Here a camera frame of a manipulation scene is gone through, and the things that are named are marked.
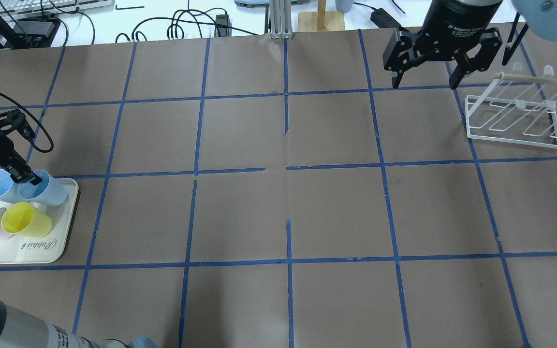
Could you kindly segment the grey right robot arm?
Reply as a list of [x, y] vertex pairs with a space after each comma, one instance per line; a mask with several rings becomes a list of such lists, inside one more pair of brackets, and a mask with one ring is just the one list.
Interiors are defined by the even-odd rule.
[[529, 29], [557, 41], [557, 0], [514, 0], [514, 21], [523, 17], [526, 23], [517, 40], [506, 42], [490, 26], [500, 6], [499, 0], [434, 0], [417, 33], [395, 28], [382, 56], [384, 69], [393, 74], [393, 88], [398, 88], [405, 72], [424, 62], [455, 61], [449, 86], [456, 89], [466, 75], [488, 70], [501, 48], [502, 64], [508, 64]]

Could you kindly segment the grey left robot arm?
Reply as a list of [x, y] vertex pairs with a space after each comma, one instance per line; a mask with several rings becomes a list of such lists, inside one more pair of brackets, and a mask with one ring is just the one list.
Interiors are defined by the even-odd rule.
[[0, 267], [0, 348], [408, 348], [475, 339], [482, 211], [449, 89], [380, 90], [350, 37], [0, 52], [33, 169], [80, 197], [64, 253]]

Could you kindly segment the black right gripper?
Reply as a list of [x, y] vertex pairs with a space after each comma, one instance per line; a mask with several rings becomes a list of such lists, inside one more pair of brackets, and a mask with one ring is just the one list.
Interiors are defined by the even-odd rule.
[[500, 0], [434, 0], [417, 32], [396, 27], [382, 55], [398, 89], [404, 72], [427, 61], [455, 61], [450, 89], [469, 73], [486, 71], [501, 48], [497, 28], [489, 27]]

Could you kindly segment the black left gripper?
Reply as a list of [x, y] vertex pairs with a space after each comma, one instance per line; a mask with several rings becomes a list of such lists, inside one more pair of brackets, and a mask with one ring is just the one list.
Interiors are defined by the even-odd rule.
[[37, 186], [43, 182], [43, 179], [14, 150], [14, 143], [8, 137], [14, 131], [19, 132], [27, 141], [35, 137], [33, 128], [20, 110], [0, 113], [0, 167], [8, 172], [14, 183], [29, 183]]

